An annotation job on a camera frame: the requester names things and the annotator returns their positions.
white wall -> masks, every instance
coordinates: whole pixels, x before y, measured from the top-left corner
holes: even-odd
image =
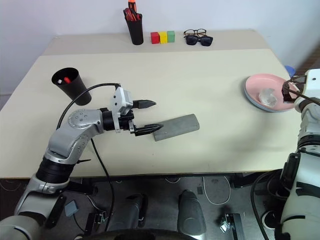
[[[15,89],[54,36],[127,31],[126,0],[0,1],[2,94]],[[298,67],[320,43],[320,0],[136,2],[145,31],[255,29],[284,65]]]

red block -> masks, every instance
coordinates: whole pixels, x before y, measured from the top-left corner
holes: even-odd
[[[160,42],[159,33],[157,31],[151,32],[150,35],[152,44],[158,44]]]

white table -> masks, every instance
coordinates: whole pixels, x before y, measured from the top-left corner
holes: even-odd
[[[286,70],[252,30],[211,34],[212,47],[188,46],[178,35],[176,43],[161,45],[150,44],[146,37],[141,46],[130,44],[126,34],[54,39],[0,111],[0,177],[24,178],[37,171],[70,102],[51,82],[52,75],[65,67],[77,68],[87,87],[121,83],[135,100],[157,102],[134,110],[138,127],[188,114],[199,121],[200,130],[158,142],[152,134],[135,137],[128,131],[96,136],[97,149],[112,176],[282,168],[296,149],[300,114],[256,108],[244,97],[243,82],[258,73],[289,79]],[[113,87],[93,90],[85,108],[110,107],[113,92]],[[92,161],[77,164],[72,176],[104,175],[91,144],[81,159]]]

pen holder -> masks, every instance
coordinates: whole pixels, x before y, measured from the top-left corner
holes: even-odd
[[[125,19],[130,32],[131,41],[134,45],[140,45],[144,43],[144,34],[142,31],[142,14],[139,15],[140,19],[137,21],[128,21]]]
[[[66,83],[64,78],[68,77],[71,81]],[[67,94],[72,100],[76,99],[81,93],[83,93],[87,88],[82,82],[77,69],[73,67],[63,68],[57,71],[51,79],[52,83],[58,86],[65,94]],[[91,95],[86,92],[81,97],[79,97],[75,103],[79,106],[88,104],[91,101]]]

glasses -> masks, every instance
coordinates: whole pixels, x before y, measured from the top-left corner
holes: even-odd
[[[197,30],[189,29],[184,31],[183,34],[188,45],[196,45],[197,42],[200,42],[202,46],[208,47],[214,40],[213,37],[207,36],[207,30],[203,28]]]

